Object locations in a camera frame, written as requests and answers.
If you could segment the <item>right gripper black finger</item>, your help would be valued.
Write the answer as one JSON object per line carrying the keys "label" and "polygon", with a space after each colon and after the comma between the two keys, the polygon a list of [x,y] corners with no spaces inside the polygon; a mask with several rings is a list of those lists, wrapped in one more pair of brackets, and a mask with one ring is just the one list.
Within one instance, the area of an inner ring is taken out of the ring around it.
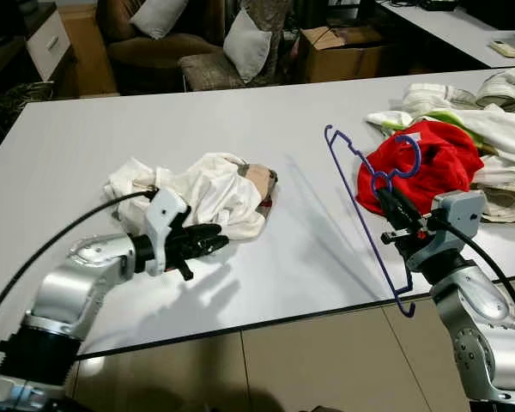
{"label": "right gripper black finger", "polygon": [[409,227],[409,201],[396,187],[383,187],[375,190],[383,216],[395,230]]}
{"label": "right gripper black finger", "polygon": [[419,224],[418,208],[397,187],[385,188],[385,219],[390,224]]}

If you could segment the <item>white T-shirt with peach print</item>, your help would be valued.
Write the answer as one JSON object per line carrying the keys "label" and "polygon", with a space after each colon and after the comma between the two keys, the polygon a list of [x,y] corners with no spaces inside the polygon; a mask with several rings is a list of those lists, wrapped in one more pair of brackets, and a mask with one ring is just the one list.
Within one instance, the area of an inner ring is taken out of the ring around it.
{"label": "white T-shirt with peach print", "polygon": [[234,242],[262,234],[272,211],[278,176],[257,162],[235,154],[203,154],[183,172],[150,167],[131,158],[106,178],[106,200],[153,188],[171,189],[191,207],[184,225],[218,224]]}

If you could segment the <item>purple plastic hanger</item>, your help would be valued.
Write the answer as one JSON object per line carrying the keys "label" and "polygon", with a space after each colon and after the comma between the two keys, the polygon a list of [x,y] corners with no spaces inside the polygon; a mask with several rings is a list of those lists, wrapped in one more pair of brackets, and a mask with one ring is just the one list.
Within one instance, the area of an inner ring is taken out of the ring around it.
{"label": "purple plastic hanger", "polygon": [[372,191],[376,190],[376,181],[384,181],[386,182],[386,185],[390,191],[394,190],[394,185],[392,184],[392,180],[395,178],[399,179],[409,179],[411,177],[414,177],[416,173],[418,173],[418,170],[420,169],[421,161],[422,161],[422,154],[420,145],[418,143],[419,138],[415,137],[414,134],[397,134],[395,137],[395,140],[398,142],[406,142],[411,148],[412,153],[414,153],[414,164],[412,164],[412,167],[408,170],[402,170],[397,167],[394,167],[391,169],[390,172],[382,172],[382,170],[376,170],[375,167],[371,164],[371,161],[367,159],[367,157],[360,152],[359,149],[356,149],[353,146],[352,140],[350,137],[348,137],[347,134],[341,132],[340,130],[336,129],[335,126],[332,124],[327,124],[324,127],[323,132],[323,139],[325,142],[325,146],[327,146],[327,149],[329,150],[330,156],[332,160],[335,162],[335,166],[337,169],[337,176],[339,176],[340,180],[342,180],[343,187],[345,191],[348,193],[348,197],[350,197],[350,201],[353,204],[353,209],[356,212],[357,220],[359,220],[360,227],[363,228],[365,232],[365,239],[368,243],[370,243],[373,255],[376,259],[376,263],[379,265],[379,269],[382,270],[382,274],[384,275],[384,278],[386,279],[387,286],[390,287],[392,298],[394,298],[394,301],[396,303],[396,306],[398,306],[398,309],[400,313],[406,317],[406,318],[413,318],[415,315],[415,309],[417,309],[417,305],[414,302],[409,302],[408,305],[405,305],[403,303],[402,294],[406,294],[406,292],[409,292],[412,290],[412,275],[410,270],[405,270],[405,278],[406,278],[406,286],[401,288],[396,288],[394,285],[394,282],[392,282],[390,271],[386,268],[386,264],[383,262],[382,256],[379,254],[379,248],[378,245],[376,245],[375,240],[372,237],[372,233],[370,231],[370,227],[367,225],[367,221],[364,219],[363,212],[361,211],[360,203],[356,199],[356,195],[353,191],[353,189],[350,187],[350,182],[348,181],[348,178],[344,175],[344,170],[340,164],[340,161],[337,159],[336,153],[335,153],[335,144],[336,142],[344,142],[345,145],[347,145],[347,148],[350,149],[350,152],[355,154],[357,157],[360,158],[360,163],[362,166],[365,166],[365,168],[370,172],[372,175],[372,179],[370,180],[370,189]]}

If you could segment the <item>red garment with white label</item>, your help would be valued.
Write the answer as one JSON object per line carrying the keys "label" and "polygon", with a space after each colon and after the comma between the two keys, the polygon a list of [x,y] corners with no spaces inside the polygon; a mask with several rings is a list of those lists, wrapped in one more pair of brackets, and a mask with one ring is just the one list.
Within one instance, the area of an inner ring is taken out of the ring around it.
{"label": "red garment with white label", "polygon": [[396,178],[392,182],[425,215],[433,209],[434,197],[455,190],[469,191],[475,173],[484,164],[472,137],[460,127],[422,120],[392,134],[368,154],[373,168],[379,172],[411,169],[412,148],[406,142],[396,141],[396,137],[415,133],[419,135],[417,142],[422,156],[418,172],[411,178]]}

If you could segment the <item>yellow green garment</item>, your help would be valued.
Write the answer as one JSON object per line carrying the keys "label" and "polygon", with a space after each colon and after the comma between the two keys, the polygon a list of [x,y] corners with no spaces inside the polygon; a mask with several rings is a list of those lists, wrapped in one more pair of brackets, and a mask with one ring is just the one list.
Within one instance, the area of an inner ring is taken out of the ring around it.
{"label": "yellow green garment", "polygon": [[485,141],[482,140],[482,135],[476,133],[469,126],[465,124],[465,122],[453,111],[453,110],[434,110],[430,112],[426,112],[422,115],[423,118],[430,118],[430,120],[439,121],[442,123],[450,124],[453,126],[457,126],[459,129],[464,130],[467,134],[470,135],[473,142],[476,145],[485,144]]}

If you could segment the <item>cream stitched shorts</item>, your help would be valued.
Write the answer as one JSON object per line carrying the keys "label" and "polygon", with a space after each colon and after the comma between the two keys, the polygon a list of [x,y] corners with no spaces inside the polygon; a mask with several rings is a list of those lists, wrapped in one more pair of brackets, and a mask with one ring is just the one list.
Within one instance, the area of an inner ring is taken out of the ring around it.
{"label": "cream stitched shorts", "polygon": [[515,182],[485,185],[473,182],[472,189],[482,190],[486,205],[482,217],[493,223],[515,223]]}

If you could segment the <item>cream folded trousers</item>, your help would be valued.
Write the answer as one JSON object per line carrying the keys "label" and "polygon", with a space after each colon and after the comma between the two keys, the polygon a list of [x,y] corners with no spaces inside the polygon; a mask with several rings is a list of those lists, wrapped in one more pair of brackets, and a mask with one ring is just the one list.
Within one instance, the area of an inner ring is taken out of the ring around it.
{"label": "cream folded trousers", "polygon": [[477,93],[438,83],[411,83],[400,109],[412,115],[425,114],[443,107],[485,109],[490,105],[515,112],[515,67],[496,72],[482,83]]}

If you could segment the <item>brown cardboard box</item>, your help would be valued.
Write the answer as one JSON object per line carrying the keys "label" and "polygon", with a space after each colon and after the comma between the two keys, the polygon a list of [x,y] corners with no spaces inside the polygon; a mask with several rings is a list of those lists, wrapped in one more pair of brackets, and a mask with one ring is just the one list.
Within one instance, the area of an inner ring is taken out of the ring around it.
{"label": "brown cardboard box", "polygon": [[382,70],[386,40],[370,25],[314,27],[301,31],[298,79],[301,82],[335,82],[376,77]]}

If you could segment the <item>white remote control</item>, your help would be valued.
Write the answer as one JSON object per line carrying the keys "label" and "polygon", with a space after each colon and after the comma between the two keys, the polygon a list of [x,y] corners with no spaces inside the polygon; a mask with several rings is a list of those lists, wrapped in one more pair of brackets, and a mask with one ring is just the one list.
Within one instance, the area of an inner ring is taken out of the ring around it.
{"label": "white remote control", "polygon": [[504,40],[492,40],[488,46],[502,58],[515,58],[515,47],[509,45]]}

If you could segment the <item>white cushion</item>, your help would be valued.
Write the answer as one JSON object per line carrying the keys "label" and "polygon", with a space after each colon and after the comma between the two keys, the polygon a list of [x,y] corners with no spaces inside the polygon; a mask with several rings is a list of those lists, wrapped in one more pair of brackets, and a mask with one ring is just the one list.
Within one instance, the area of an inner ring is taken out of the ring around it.
{"label": "white cushion", "polygon": [[273,32],[258,28],[245,8],[240,9],[227,30],[223,51],[243,83],[252,82],[265,66],[272,39]]}
{"label": "white cushion", "polygon": [[144,0],[131,17],[130,24],[151,39],[170,33],[190,0]]}

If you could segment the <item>black power strip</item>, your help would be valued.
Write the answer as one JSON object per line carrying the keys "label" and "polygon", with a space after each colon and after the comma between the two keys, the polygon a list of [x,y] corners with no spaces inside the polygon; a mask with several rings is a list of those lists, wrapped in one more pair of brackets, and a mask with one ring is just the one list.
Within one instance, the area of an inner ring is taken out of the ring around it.
{"label": "black power strip", "polygon": [[417,0],[417,5],[426,11],[454,11],[460,7],[461,0]]}

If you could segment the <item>tan wooden cabinet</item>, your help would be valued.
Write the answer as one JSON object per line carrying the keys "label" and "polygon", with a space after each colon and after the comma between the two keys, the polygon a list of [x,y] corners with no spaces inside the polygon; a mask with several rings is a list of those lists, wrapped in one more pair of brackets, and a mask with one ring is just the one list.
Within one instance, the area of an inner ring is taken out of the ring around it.
{"label": "tan wooden cabinet", "polygon": [[118,86],[98,27],[96,5],[60,5],[58,13],[73,48],[68,75],[73,93],[78,98],[116,97]]}

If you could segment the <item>white drawer unit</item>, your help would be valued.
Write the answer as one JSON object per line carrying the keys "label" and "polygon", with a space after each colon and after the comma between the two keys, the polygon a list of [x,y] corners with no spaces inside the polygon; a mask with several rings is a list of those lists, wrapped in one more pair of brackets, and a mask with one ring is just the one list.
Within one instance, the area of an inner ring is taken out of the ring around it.
{"label": "white drawer unit", "polygon": [[42,3],[27,20],[33,32],[27,38],[27,54],[41,80],[52,80],[68,55],[70,38],[55,3]]}

